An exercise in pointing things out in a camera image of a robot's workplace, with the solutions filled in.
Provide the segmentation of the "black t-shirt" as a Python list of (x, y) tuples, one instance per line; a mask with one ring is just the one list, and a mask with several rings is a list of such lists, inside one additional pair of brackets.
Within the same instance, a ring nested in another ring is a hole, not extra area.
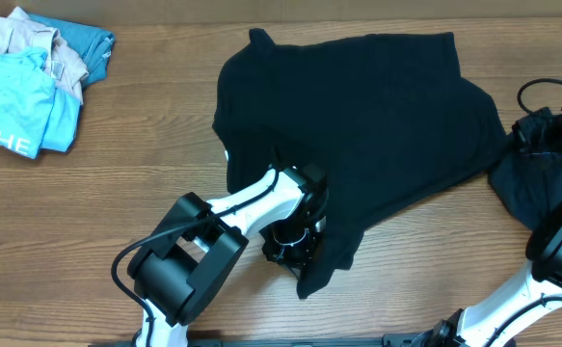
[(249, 37), (221, 69), (212, 127), (232, 193), (260, 180), (274, 156), (326, 174), (327, 224), (300, 298), (352, 266), (368, 228), (487, 170), (504, 147), (495, 103), (462, 76), (450, 33), (305, 46), (261, 29)]

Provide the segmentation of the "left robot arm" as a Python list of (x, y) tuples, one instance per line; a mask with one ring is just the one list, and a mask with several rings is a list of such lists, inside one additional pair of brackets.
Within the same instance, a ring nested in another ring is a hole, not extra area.
[(186, 330), (212, 302), (249, 243), (264, 239), (267, 260), (300, 276), (325, 227), (323, 171), (272, 165), (256, 183), (221, 199), (180, 197), (133, 248), (127, 274), (143, 307), (134, 346), (184, 346)]

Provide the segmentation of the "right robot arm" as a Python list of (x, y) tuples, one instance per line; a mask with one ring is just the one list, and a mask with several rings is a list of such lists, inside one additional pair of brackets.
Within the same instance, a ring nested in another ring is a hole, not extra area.
[(418, 334), (412, 346), (512, 346), (516, 334), (562, 307), (562, 107), (517, 120), (488, 180), (531, 231), (526, 262), (487, 299)]

